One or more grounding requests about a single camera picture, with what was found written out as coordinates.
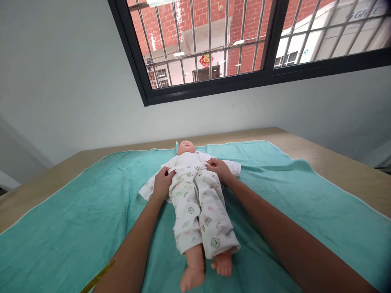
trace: sleeve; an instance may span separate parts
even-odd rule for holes
[[[200,156],[202,162],[206,162],[210,160],[210,158],[212,158],[212,156],[208,155],[207,153],[198,152],[198,155]],[[228,161],[228,160],[223,160],[223,162],[227,164],[229,170],[232,172],[233,175],[235,175],[236,177],[240,176],[240,171],[242,169],[241,164],[234,161]]]
[[[173,157],[171,160],[169,160],[168,162],[164,163],[163,165],[160,166],[160,169],[163,168],[163,167],[169,167],[169,168],[172,168],[172,167],[175,167],[175,162],[176,162],[176,157]],[[147,183],[144,184],[143,187],[141,187],[141,189],[138,191],[139,194],[144,198],[146,199],[147,201],[151,198],[151,195],[154,191],[154,187],[155,187],[155,176],[156,174],[159,172],[157,171],[148,181]]]
[[[227,160],[223,160],[223,162],[225,162],[229,168],[229,170],[231,171],[231,173],[233,175],[235,175],[235,177],[239,177],[240,176],[240,171],[242,169],[242,165],[237,163],[237,162],[234,162],[234,161],[227,161]]]

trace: hand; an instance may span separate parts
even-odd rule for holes
[[[211,158],[209,161],[206,161],[206,163],[209,164],[206,166],[206,168],[209,171],[215,172],[219,177],[220,181],[225,185],[227,185],[230,180],[235,178],[231,170],[229,170],[227,164],[224,163],[222,160]]]
[[[155,187],[152,197],[157,197],[164,201],[168,194],[168,190],[171,185],[172,178],[175,175],[175,171],[168,174],[169,167],[163,167],[155,176]]]

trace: forearm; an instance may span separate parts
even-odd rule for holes
[[[331,250],[244,183],[232,178],[227,186],[304,292],[376,292]]]
[[[140,292],[149,243],[162,200],[152,196],[117,252],[115,265],[98,282],[94,293]]]

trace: baby doll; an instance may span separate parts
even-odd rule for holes
[[[178,155],[162,165],[171,168],[169,173],[176,171],[167,201],[175,208],[177,249],[187,258],[187,268],[180,282],[182,292],[200,286],[205,280],[202,245],[205,257],[214,258],[212,268],[222,276],[231,275],[231,254],[240,248],[225,209],[219,178],[206,169],[206,161],[210,158],[185,140],[178,147]],[[240,175],[239,163],[225,162],[235,176]],[[154,176],[139,193],[148,200],[153,187]]]

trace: red decoration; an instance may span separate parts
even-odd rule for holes
[[[200,63],[201,63],[202,66],[204,66],[205,68],[208,68],[209,65],[210,65],[210,62],[209,62],[209,54],[202,55],[202,57],[201,57],[201,59],[200,59]]]

